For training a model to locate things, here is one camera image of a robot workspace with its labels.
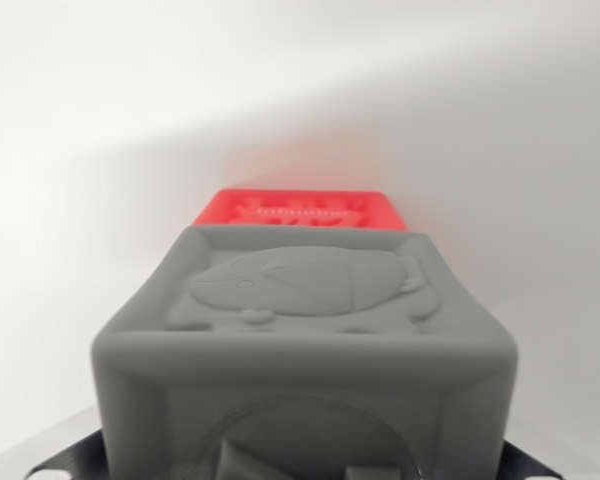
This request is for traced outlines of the black padded gripper right finger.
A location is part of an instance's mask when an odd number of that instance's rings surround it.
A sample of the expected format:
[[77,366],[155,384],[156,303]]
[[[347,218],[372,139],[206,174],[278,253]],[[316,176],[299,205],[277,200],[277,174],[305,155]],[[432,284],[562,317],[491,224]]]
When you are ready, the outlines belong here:
[[580,455],[533,427],[509,424],[501,457],[502,479],[566,479],[580,471]]

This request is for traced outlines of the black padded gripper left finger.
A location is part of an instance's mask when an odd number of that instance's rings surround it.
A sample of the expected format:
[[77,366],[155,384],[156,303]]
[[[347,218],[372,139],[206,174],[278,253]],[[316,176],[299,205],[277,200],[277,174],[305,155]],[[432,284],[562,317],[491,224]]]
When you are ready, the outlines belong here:
[[26,443],[25,479],[105,479],[106,454],[97,417],[73,417]]

